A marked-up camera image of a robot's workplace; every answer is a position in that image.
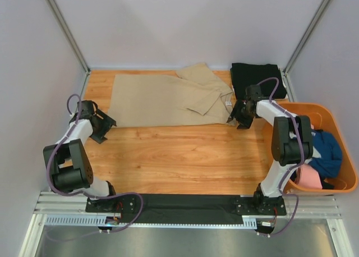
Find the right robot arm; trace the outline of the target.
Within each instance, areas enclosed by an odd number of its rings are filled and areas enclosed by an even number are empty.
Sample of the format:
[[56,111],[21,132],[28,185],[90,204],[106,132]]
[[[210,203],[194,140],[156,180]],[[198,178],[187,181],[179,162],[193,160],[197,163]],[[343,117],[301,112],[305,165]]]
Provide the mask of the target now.
[[282,200],[283,189],[292,173],[312,157],[314,152],[311,122],[308,116],[296,115],[271,97],[263,96],[260,85],[246,88],[244,100],[236,101],[227,122],[235,120],[238,129],[249,129],[256,118],[272,126],[273,162],[266,178],[252,197],[252,206],[265,214]]

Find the beige t shirt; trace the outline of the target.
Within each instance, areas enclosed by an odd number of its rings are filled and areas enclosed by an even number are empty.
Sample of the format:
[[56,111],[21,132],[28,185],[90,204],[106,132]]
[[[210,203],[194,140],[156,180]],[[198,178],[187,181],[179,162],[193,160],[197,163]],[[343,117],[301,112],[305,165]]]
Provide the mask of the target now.
[[118,127],[225,124],[232,88],[205,63],[171,75],[116,75],[108,115]]

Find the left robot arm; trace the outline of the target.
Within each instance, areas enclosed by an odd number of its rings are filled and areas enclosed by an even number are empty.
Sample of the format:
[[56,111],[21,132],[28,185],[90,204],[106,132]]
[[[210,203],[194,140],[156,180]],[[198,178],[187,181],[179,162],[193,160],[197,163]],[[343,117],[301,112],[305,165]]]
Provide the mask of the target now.
[[118,199],[114,187],[108,181],[95,177],[84,144],[88,139],[101,144],[107,140],[107,132],[116,121],[98,108],[91,100],[77,103],[68,130],[53,145],[43,149],[47,180],[50,189],[63,196],[84,194],[98,200],[106,213],[117,209]]

